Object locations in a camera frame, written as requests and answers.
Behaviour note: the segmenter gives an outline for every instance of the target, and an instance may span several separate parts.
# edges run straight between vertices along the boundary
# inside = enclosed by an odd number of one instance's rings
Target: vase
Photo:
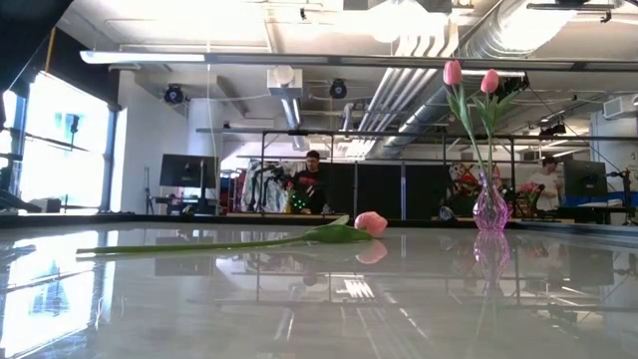
[[[479,230],[503,230],[509,218],[509,208],[498,191],[498,175],[488,181],[485,173],[480,173],[482,189],[475,203],[473,214]]]

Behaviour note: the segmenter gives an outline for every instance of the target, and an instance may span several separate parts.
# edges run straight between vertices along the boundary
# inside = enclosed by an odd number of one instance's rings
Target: spotlight
[[[565,124],[556,124],[553,127],[541,129],[539,136],[554,136],[554,135],[566,135],[567,130]]]
[[[163,100],[172,105],[179,105],[185,97],[179,84],[168,84],[168,89],[163,94]]]
[[[521,75],[522,76],[505,78],[494,92],[494,95],[497,96],[499,100],[502,100],[512,92],[524,91],[527,89],[529,87],[529,78],[527,77],[527,73],[523,72]]]
[[[348,89],[342,79],[335,79],[330,87],[330,97],[335,100],[341,100],[348,95]]]

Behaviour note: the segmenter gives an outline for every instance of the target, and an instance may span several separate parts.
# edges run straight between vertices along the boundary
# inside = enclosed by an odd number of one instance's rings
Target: cable
[[[538,94],[536,94],[536,92],[531,88],[531,86],[527,86],[527,88],[538,98],[539,101],[541,101],[545,107],[551,112],[551,114],[553,116],[556,116],[556,113],[551,110],[551,108],[549,107],[549,105],[547,105],[540,96],[538,96]],[[575,131],[573,131],[569,126],[567,126],[567,124],[565,124],[563,122],[563,124],[565,125],[565,127],[570,130],[576,137],[580,138],[581,136],[578,135]],[[611,161],[607,160],[606,157],[604,157],[598,150],[594,149],[593,146],[589,145],[589,143],[586,140],[582,140],[585,144],[587,144],[589,146],[589,148],[594,151],[597,155],[599,155],[602,159],[606,160],[610,165],[612,165],[617,171],[622,172],[616,165],[614,165]]]
[[[308,97],[312,100],[319,100],[319,101],[332,101],[334,99],[332,98],[320,98],[317,96],[314,96],[312,94],[308,95]],[[343,99],[339,99],[339,101],[355,101],[355,100],[368,100],[368,99],[372,99],[374,97],[374,95],[372,96],[365,96],[365,97],[359,97],[359,98],[343,98]]]
[[[206,39],[206,52],[210,52],[210,41]],[[208,124],[210,125],[210,137],[212,138],[212,156],[215,158],[215,199],[219,205],[219,193],[221,189],[221,177],[219,169],[221,168],[221,159],[217,157],[217,146],[215,143],[215,131],[212,127],[212,110],[210,109],[210,64],[206,67],[206,106],[208,107]]]
[[[210,89],[208,89],[208,99],[211,101],[215,101],[215,102],[233,102],[233,101],[249,101],[249,100],[257,100],[257,99],[263,99],[265,97],[270,97],[270,94],[261,94],[261,95],[255,95],[255,96],[246,96],[246,97],[240,97],[240,98],[226,98],[226,99],[211,99],[210,98]]]

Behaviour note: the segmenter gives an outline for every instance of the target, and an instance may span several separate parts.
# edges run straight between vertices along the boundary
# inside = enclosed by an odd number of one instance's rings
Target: monitor
[[[216,158],[186,155],[163,155],[159,185],[199,188],[202,161],[206,166],[203,184],[206,188],[215,188]]]
[[[565,195],[607,196],[607,176],[604,163],[566,161],[564,175]]]

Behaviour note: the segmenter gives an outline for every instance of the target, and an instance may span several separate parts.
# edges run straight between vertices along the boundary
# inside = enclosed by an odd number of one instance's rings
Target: person
[[[305,206],[299,210],[302,214],[320,214],[327,204],[327,182],[319,166],[319,153],[306,154],[306,170],[298,172],[292,179],[295,193],[305,198]]]
[[[558,208],[560,183],[558,181],[558,175],[556,174],[557,167],[558,161],[552,156],[547,156],[542,160],[542,169],[540,172],[533,174],[527,181],[536,185],[543,184],[545,186],[545,189],[540,193],[540,197],[536,203],[536,209],[555,210]]]

